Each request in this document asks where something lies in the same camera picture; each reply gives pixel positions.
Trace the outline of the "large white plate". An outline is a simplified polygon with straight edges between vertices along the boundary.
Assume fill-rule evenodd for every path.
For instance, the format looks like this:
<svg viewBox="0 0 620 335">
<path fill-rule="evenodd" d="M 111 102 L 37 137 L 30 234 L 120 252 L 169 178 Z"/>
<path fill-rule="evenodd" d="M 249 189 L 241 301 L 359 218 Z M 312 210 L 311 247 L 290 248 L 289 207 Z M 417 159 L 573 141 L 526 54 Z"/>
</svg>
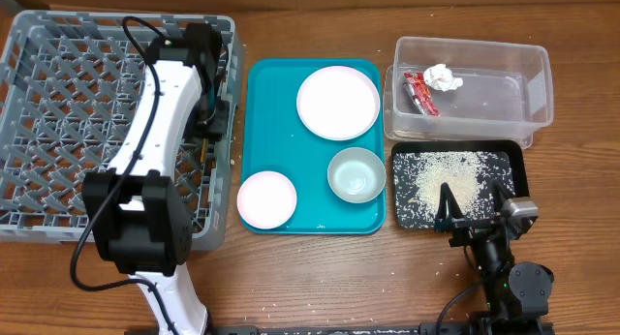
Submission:
<svg viewBox="0 0 620 335">
<path fill-rule="evenodd" d="M 321 68 L 296 95 L 302 124 L 314 135 L 344 141 L 368 132 L 379 117 L 379 91 L 363 72 L 347 66 Z"/>
</svg>

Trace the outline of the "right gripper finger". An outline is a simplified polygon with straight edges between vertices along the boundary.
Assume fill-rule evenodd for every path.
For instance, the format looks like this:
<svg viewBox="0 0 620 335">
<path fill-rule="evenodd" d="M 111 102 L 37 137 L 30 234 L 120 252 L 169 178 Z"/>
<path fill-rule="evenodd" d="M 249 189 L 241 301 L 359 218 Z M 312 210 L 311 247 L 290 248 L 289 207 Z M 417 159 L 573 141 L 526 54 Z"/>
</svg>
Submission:
<svg viewBox="0 0 620 335">
<path fill-rule="evenodd" d="M 447 182 L 440 187 L 440 199 L 434 220 L 435 231 L 452 231 L 464 222 L 464 215 Z"/>
<path fill-rule="evenodd" d="M 498 180 L 491 182 L 491 195 L 493 208 L 497 215 L 501 213 L 505 202 L 514 197 L 514 193 Z"/>
</svg>

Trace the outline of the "grey-green bowl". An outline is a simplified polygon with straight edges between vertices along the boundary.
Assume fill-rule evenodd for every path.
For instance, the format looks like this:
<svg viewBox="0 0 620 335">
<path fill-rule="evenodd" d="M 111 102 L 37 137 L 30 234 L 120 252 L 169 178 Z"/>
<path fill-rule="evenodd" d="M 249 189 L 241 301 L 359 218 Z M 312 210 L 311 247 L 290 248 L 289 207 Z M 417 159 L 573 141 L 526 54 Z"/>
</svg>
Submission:
<svg viewBox="0 0 620 335">
<path fill-rule="evenodd" d="M 384 162 L 374 152 L 350 147 L 338 152 L 327 168 L 331 191 L 342 200 L 361 204 L 376 198 L 385 188 Z"/>
</svg>

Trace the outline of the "small pink plate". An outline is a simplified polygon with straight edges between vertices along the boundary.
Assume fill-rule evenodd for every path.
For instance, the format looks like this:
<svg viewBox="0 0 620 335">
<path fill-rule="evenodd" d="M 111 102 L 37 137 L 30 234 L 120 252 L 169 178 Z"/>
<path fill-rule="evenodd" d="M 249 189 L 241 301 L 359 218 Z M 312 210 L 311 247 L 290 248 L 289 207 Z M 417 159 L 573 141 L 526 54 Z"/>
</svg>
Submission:
<svg viewBox="0 0 620 335">
<path fill-rule="evenodd" d="M 297 194 L 291 180 L 276 171 L 249 176 L 240 186 L 236 205 L 240 217 L 252 228 L 279 228 L 295 213 Z"/>
</svg>

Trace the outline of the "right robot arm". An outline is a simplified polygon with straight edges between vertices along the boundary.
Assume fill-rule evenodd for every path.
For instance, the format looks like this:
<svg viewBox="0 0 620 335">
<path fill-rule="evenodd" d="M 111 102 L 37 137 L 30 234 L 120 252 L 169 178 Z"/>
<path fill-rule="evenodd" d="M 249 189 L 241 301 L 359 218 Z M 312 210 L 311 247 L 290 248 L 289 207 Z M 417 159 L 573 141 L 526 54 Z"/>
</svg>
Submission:
<svg viewBox="0 0 620 335">
<path fill-rule="evenodd" d="M 551 334 L 553 326 L 541 317 L 548 313 L 553 272 L 537 263 L 517 263 L 511 242 L 536 222 L 539 208 L 528 197 L 515 197 L 501 183 L 492 184 L 494 214 L 487 219 L 468 220 L 450 186 L 441 185 L 434 229 L 451 234 L 449 245 L 464 249 L 466 260 L 480 279 L 460 292 L 441 311 L 434 324 L 440 334 L 452 306 L 478 288 L 483 289 L 488 309 L 469 317 L 458 327 L 463 334 Z"/>
</svg>

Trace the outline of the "red snack wrapper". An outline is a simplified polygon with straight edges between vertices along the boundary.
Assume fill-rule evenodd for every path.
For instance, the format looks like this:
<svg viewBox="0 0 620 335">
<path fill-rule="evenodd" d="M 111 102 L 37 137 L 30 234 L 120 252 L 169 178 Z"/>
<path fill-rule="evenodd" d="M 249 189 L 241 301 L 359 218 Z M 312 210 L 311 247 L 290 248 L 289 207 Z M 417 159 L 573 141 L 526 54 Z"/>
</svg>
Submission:
<svg viewBox="0 0 620 335">
<path fill-rule="evenodd" d="M 427 87 L 422 73 L 404 73 L 404 88 L 412 99 L 414 105 L 422 115 L 439 116 L 440 111 L 432 101 L 432 96 Z"/>
</svg>

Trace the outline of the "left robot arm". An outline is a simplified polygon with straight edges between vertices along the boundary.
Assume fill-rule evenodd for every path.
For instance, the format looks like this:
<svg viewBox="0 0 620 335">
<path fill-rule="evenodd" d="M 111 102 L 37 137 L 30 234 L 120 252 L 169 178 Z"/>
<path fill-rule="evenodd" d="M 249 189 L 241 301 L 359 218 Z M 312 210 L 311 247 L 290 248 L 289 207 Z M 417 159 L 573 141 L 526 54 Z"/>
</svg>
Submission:
<svg viewBox="0 0 620 335">
<path fill-rule="evenodd" d="M 81 194 L 89 222 L 70 262 L 72 282 L 87 237 L 101 259 L 114 263 L 124 279 L 97 290 L 138 286 L 162 334 L 212 334 L 207 308 L 194 289 L 186 261 L 193 216 L 174 186 L 183 140 L 221 140 L 232 107 L 221 96 L 224 73 L 221 33 L 207 23 L 190 23 L 183 35 L 158 32 L 139 55 L 144 87 L 130 130 L 104 172 L 89 172 Z"/>
</svg>

